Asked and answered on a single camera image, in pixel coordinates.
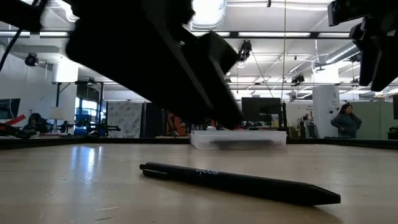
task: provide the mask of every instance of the desk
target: desk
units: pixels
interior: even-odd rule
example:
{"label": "desk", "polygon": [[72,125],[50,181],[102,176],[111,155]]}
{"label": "desk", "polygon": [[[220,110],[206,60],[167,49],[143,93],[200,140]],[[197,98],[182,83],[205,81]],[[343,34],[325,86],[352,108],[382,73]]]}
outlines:
{"label": "desk", "polygon": [[[149,179],[147,161],[309,182],[342,203],[299,207]],[[398,151],[332,145],[199,151],[190,145],[78,144],[0,151],[4,223],[398,223]]]}

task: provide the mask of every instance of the dark hair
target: dark hair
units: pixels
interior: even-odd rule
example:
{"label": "dark hair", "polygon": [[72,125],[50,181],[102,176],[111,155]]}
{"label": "dark hair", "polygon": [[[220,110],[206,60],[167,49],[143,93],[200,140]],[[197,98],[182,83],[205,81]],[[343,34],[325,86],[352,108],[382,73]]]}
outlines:
{"label": "dark hair", "polygon": [[353,105],[351,105],[351,104],[345,104],[345,105],[343,105],[343,106],[341,106],[341,109],[340,109],[340,112],[338,113],[338,114],[346,114],[346,109],[348,108],[348,107],[351,107],[351,108],[353,108]]}
{"label": "dark hair", "polygon": [[42,117],[39,113],[32,113],[29,117],[29,124],[32,124],[32,120],[35,120],[37,123],[39,123],[41,119]]}

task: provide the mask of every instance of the clear plastic container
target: clear plastic container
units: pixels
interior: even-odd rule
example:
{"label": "clear plastic container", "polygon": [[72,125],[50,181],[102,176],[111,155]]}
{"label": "clear plastic container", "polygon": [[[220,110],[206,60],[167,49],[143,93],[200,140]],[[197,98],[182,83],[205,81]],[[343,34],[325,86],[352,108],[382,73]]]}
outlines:
{"label": "clear plastic container", "polygon": [[192,131],[191,144],[201,150],[283,149],[285,131]]}

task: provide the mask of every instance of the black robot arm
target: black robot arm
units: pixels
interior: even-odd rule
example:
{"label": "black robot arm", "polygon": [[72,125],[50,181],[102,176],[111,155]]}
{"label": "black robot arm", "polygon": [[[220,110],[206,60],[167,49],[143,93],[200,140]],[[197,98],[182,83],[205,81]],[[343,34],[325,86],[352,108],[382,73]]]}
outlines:
{"label": "black robot arm", "polygon": [[381,91],[398,77],[398,4],[396,1],[336,0],[328,5],[329,26],[363,18],[350,38],[361,51],[359,84]]}
{"label": "black robot arm", "polygon": [[[215,32],[196,37],[183,27],[195,14],[192,0],[65,2],[79,17],[65,48],[70,60],[192,124],[211,118],[231,129],[240,123],[241,112],[223,77],[238,54]],[[37,32],[46,4],[1,0],[0,20]]]}

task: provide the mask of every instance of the monitor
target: monitor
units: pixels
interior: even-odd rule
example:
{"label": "monitor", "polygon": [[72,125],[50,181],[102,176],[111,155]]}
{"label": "monitor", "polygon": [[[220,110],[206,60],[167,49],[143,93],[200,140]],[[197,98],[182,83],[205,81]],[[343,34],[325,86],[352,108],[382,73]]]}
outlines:
{"label": "monitor", "polygon": [[394,119],[398,119],[398,95],[392,96],[392,107],[394,110]]}
{"label": "monitor", "polygon": [[282,119],[280,98],[242,98],[242,113],[245,121],[267,121],[277,114]]}
{"label": "monitor", "polygon": [[18,116],[21,99],[0,100],[0,119],[12,119]]}

